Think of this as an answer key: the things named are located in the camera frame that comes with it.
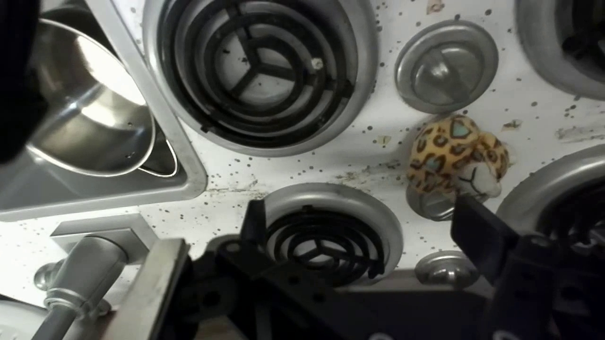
leopard print object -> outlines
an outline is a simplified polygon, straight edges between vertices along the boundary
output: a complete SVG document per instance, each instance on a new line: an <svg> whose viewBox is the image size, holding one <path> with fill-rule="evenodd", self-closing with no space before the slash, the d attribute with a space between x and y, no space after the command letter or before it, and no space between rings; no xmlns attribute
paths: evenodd
<svg viewBox="0 0 605 340"><path fill-rule="evenodd" d="M469 162L486 162L498 179L507 174L509 151L466 115L428 123L413 145L409 183L420 192L454 194L454 177Z"/></svg>

